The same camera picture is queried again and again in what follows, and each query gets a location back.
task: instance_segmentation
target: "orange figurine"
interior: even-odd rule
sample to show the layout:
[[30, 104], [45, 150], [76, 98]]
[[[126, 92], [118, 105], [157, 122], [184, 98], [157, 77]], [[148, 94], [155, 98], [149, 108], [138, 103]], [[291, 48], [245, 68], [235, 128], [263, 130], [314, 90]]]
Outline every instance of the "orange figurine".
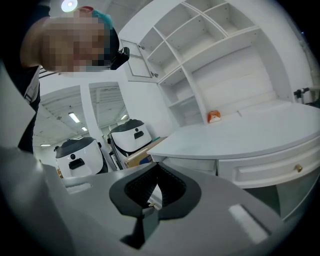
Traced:
[[221, 114], [218, 110], [210, 111], [208, 114], [208, 123], [214, 123], [221, 120]]

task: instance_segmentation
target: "white shelving unit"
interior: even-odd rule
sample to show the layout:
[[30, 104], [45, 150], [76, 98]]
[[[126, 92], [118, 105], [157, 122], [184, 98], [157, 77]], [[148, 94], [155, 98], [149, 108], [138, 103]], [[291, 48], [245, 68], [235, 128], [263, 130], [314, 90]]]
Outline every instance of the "white shelving unit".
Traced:
[[185, 24], [187, 21], [197, 16], [198, 13], [183, 4], [177, 5], [169, 11], [156, 25], [155, 28], [166, 38], [173, 31]]
[[145, 47], [145, 50], [151, 54], [162, 42], [162, 37], [154, 28], [152, 28], [142, 39], [140, 45]]
[[217, 5], [204, 13], [218, 23], [228, 35], [254, 26], [250, 19], [229, 3]]
[[185, 2], [201, 12], [205, 12], [206, 10], [225, 3], [224, 0], [187, 0]]
[[223, 122], [241, 118], [243, 108], [293, 100], [268, 37], [224, 0], [180, 3], [139, 45], [127, 45], [129, 81], [158, 83], [178, 128], [207, 124], [213, 110], [220, 111]]
[[181, 67], [159, 82], [159, 86], [168, 107], [180, 105], [195, 96]]
[[178, 60], [164, 41], [149, 55], [147, 60], [151, 68], [159, 74], [159, 79], [170, 74], [179, 66]]
[[166, 41], [176, 50], [178, 58], [186, 61], [225, 37], [210, 20], [197, 15], [174, 31]]

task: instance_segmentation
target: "white ceiling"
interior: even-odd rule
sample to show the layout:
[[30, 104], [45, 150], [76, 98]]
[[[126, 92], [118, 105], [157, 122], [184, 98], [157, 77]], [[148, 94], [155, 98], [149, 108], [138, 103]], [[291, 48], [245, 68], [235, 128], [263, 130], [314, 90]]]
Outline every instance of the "white ceiling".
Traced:
[[[127, 113], [120, 88], [116, 82], [98, 84], [90, 87], [94, 115], [100, 128], [118, 122]], [[80, 120], [76, 123], [69, 116], [74, 112]], [[67, 93], [42, 100], [39, 105], [33, 131], [33, 146], [55, 144], [67, 138], [78, 137], [87, 132], [80, 87], [76, 86]]]
[[[61, 16], [63, 0], [51, 0], [52, 17]], [[78, 0], [78, 7], [91, 6], [102, 13], [111, 15], [113, 25], [117, 33], [124, 25], [152, 0]]]

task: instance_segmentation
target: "white countertop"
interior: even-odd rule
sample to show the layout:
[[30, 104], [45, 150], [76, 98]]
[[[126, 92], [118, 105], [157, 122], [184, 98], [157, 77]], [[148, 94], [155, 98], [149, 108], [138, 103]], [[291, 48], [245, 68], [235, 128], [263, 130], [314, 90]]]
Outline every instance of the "white countertop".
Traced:
[[148, 151], [185, 159], [237, 159], [285, 150], [320, 135], [320, 109], [292, 103], [183, 127]]

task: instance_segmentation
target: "black shirt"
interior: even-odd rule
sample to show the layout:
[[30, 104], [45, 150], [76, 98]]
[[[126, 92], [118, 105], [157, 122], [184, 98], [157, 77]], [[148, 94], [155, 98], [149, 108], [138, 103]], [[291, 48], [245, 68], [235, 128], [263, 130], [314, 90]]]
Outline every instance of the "black shirt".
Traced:
[[[2, 30], [2, 34], [6, 35], [5, 39], [1, 42], [1, 58], [3, 60], [6, 71], [8, 72], [12, 82], [21, 93], [25, 95], [26, 90], [34, 77], [38, 67], [31, 67], [23, 69], [20, 61], [20, 48], [23, 39], [28, 32], [29, 28], [38, 20], [48, 17], [50, 7], [42, 5], [50, 3], [49, 1], [22, 1], [20, 9], [14, 11], [11, 17], [2, 17], [2, 24], [8, 25]], [[38, 113], [38, 107], [40, 103], [40, 89], [36, 99], [30, 103], [30, 106], [34, 109], [35, 115], [26, 128], [18, 147], [23, 151], [33, 153], [33, 133], [35, 122]]]

